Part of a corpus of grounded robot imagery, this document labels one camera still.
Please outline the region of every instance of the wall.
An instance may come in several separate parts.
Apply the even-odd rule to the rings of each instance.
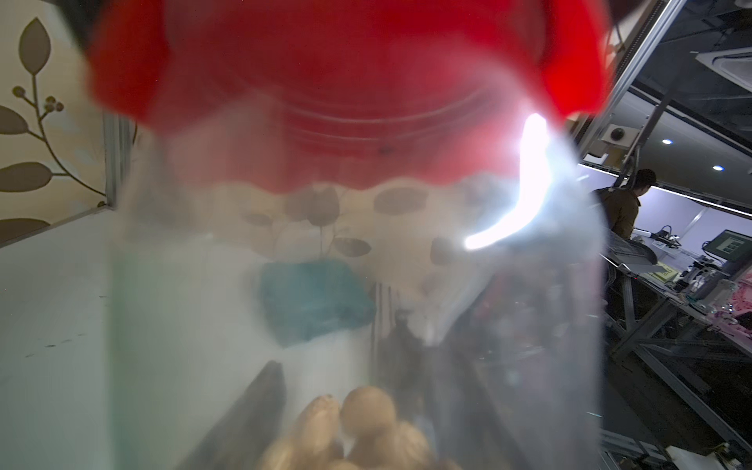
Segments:
[[[86,97],[83,57],[57,7],[2,3],[0,243],[105,200],[102,112]]]
[[[581,174],[587,176],[583,179],[583,184],[590,190],[610,186],[616,180],[614,176],[588,167],[580,166],[580,169]],[[691,199],[655,188],[640,197],[640,203],[642,206],[635,227],[653,233],[670,225],[672,233],[683,234],[686,227],[702,211],[702,206]]]
[[[752,235],[752,220],[708,209],[697,224],[681,238],[681,244],[690,251],[702,253],[702,243],[716,238],[723,230]]]

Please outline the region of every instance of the man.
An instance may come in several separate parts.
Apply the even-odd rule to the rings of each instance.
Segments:
[[[608,221],[608,228],[621,238],[629,239],[635,228],[635,219],[640,211],[640,196],[647,193],[657,179],[653,170],[642,169],[634,176],[635,184],[628,190],[601,188],[594,193],[601,201]]]

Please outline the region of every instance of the bottle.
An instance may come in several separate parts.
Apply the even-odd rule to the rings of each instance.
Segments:
[[[89,52],[149,129],[114,230],[116,467],[593,467],[603,230],[562,123],[605,95],[597,4],[152,7]]]

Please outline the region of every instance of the leaf pattern wallpaper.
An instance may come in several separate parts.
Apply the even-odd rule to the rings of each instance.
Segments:
[[[319,182],[290,194],[231,181],[190,192],[186,206],[214,240],[277,262],[339,259],[366,290],[378,282],[405,308],[439,309],[454,286],[491,275],[494,258],[464,251],[462,237],[498,191],[492,177],[447,186],[405,177],[361,190]]]
[[[102,111],[55,6],[5,0],[0,18],[0,243],[105,200]]]

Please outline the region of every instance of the bread roll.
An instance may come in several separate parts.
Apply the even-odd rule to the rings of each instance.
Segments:
[[[296,461],[296,470],[324,470],[331,462],[344,458],[342,444],[334,441],[319,453],[300,452]]]
[[[355,441],[355,445],[347,455],[347,460],[361,468],[374,468],[383,464],[374,452],[374,438],[372,437]]]
[[[323,395],[300,413],[293,435],[303,453],[316,455],[332,445],[338,432],[339,403],[333,396]]]
[[[359,387],[342,403],[342,429],[354,438],[376,435],[397,422],[392,398],[378,387]]]
[[[428,470],[435,461],[426,436],[405,421],[377,435],[373,452],[379,465],[394,470]]]
[[[257,470],[293,470],[295,466],[295,445],[289,439],[272,442],[261,455]]]

